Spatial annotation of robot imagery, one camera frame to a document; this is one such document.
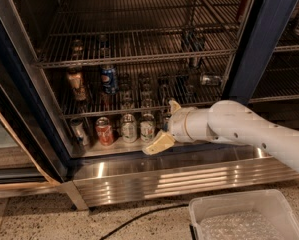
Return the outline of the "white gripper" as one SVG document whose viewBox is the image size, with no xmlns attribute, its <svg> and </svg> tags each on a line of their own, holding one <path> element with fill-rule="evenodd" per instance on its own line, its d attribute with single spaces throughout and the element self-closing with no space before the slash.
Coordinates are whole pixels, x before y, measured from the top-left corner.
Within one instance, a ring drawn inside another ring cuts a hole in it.
<svg viewBox="0 0 299 240">
<path fill-rule="evenodd" d="M 159 154 L 175 144 L 195 141 L 210 141 L 208 129 L 208 110 L 195 107 L 181 108 L 175 100 L 169 101 L 170 113 L 173 114 L 168 122 L 169 132 L 160 130 L 152 142 L 143 149 L 146 155 Z"/>
</svg>

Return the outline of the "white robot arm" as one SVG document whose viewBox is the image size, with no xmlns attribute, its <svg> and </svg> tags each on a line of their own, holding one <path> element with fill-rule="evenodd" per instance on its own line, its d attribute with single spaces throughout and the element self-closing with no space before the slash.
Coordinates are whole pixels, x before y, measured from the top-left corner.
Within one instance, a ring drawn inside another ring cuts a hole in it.
<svg viewBox="0 0 299 240">
<path fill-rule="evenodd" d="M 161 153 L 177 142 L 251 145 L 299 173 L 299 131 L 271 123 L 236 101 L 222 100 L 205 109 L 184 108 L 174 100 L 169 104 L 168 129 L 143 148 L 145 154 Z"/>
</svg>

